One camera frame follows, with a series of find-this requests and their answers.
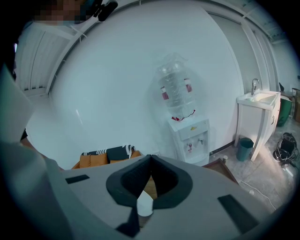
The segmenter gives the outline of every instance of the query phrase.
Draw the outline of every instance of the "white sink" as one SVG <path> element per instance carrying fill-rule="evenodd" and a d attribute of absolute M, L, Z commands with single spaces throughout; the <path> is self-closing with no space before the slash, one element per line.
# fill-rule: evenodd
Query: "white sink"
<path fill-rule="evenodd" d="M 258 90 L 254 96 L 249 92 L 238 97 L 237 102 L 238 104 L 273 110 L 278 98 L 280 98 L 280 92 Z"/>

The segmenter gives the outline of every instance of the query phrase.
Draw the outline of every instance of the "sink cabinet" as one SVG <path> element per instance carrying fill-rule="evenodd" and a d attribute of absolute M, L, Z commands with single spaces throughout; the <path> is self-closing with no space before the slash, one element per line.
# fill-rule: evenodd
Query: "sink cabinet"
<path fill-rule="evenodd" d="M 234 145 L 237 146 L 243 137 L 250 138 L 254 143 L 251 155 L 251 161 L 254 161 L 260 148 L 275 131 L 280 109 L 280 93 L 276 93 L 272 104 L 265 108 L 244 103 L 239 99 L 238 108 L 238 127 Z"/>

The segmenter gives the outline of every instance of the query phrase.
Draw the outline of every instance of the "trash can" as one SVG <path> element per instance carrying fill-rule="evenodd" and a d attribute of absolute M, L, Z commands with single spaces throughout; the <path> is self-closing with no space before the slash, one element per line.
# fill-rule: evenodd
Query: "trash can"
<path fill-rule="evenodd" d="M 286 120 L 289 118 L 289 113 L 292 107 L 292 101 L 287 97 L 280 97 L 280 112 L 278 116 L 277 127 L 283 127 Z"/>
<path fill-rule="evenodd" d="M 250 138 L 241 138 L 236 158 L 241 162 L 245 161 L 253 148 L 253 144 Z"/>

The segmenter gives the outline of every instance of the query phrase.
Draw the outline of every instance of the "floor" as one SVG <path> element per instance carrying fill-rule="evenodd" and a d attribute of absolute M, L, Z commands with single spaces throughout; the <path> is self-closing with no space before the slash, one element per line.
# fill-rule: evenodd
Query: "floor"
<path fill-rule="evenodd" d="M 272 157 L 277 142 L 284 132 L 292 133 L 297 143 L 300 144 L 300 123 L 289 118 L 283 127 L 276 128 L 274 135 L 263 146 L 254 162 L 250 161 L 250 159 L 245 162 L 238 161 L 236 158 L 237 148 L 234 146 L 230 146 L 210 156 L 210 162 L 212 162 L 227 155 L 226 166 L 232 172 L 239 185 L 262 201 L 270 212 L 273 212 L 274 208 L 269 200 L 245 183 L 267 196 L 276 209 L 289 201 L 299 181 L 298 170 L 292 166 L 284 169 Z M 300 161 L 295 162 L 295 164 L 300 169 Z"/>

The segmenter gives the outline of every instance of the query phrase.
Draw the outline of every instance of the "faucet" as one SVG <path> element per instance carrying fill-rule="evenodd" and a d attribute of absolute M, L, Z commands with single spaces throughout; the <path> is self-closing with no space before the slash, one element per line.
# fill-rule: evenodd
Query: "faucet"
<path fill-rule="evenodd" d="M 255 94 L 255 90 L 256 90 L 256 86 L 254 85 L 254 82 L 257 81 L 259 83 L 259 80 L 257 78 L 254 78 L 252 80 L 252 90 L 251 90 L 251 95 L 254 96 Z"/>

